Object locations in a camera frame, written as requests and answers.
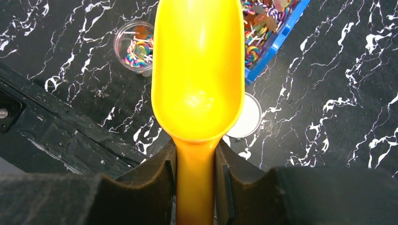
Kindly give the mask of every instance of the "metal screw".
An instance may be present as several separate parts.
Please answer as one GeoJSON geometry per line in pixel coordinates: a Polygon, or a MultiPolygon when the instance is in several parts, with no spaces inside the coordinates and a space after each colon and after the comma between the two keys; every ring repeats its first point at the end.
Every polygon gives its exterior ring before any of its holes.
{"type": "Polygon", "coordinates": [[[4,119],[8,116],[7,109],[0,109],[0,119],[4,119]]]}

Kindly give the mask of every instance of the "plastic scoop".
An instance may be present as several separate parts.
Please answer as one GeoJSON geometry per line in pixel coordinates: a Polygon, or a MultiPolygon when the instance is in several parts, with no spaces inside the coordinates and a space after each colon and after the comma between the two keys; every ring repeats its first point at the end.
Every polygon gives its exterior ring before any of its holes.
{"type": "Polygon", "coordinates": [[[180,225],[214,221],[214,153],[244,99],[240,1],[160,0],[153,44],[152,107],[177,146],[180,225]]]}

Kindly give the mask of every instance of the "table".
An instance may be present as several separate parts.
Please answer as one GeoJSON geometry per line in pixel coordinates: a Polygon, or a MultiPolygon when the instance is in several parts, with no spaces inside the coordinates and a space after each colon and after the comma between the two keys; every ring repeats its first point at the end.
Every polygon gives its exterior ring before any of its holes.
{"type": "MultiPolygon", "coordinates": [[[[117,61],[113,38],[127,21],[153,24],[157,4],[2,1],[0,63],[150,157],[169,139],[152,112],[151,78],[117,61]]],[[[312,0],[246,86],[261,104],[260,128],[224,140],[265,171],[364,166],[397,175],[397,19],[398,2],[312,0]]]]}

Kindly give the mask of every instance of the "blue plastic container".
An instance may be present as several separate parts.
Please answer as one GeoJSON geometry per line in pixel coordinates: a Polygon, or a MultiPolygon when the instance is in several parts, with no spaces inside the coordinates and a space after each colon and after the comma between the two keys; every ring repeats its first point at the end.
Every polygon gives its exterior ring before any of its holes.
{"type": "Polygon", "coordinates": [[[272,57],[276,54],[276,52],[278,52],[279,48],[290,34],[290,31],[293,29],[294,25],[296,25],[297,21],[300,19],[309,2],[310,0],[298,0],[291,14],[287,17],[287,20],[285,20],[284,24],[279,28],[278,32],[272,34],[265,42],[261,49],[261,55],[257,61],[257,64],[254,65],[251,70],[245,68],[245,83],[247,85],[250,85],[254,82],[265,66],[271,61],[272,57]]]}

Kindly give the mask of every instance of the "white round lid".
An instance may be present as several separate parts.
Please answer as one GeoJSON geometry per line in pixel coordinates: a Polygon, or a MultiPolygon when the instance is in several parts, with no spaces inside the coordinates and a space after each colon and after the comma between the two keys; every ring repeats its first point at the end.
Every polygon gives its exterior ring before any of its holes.
{"type": "Polygon", "coordinates": [[[259,128],[260,122],[261,107],[259,102],[252,95],[245,93],[242,113],[227,135],[235,138],[247,137],[259,128]]]}

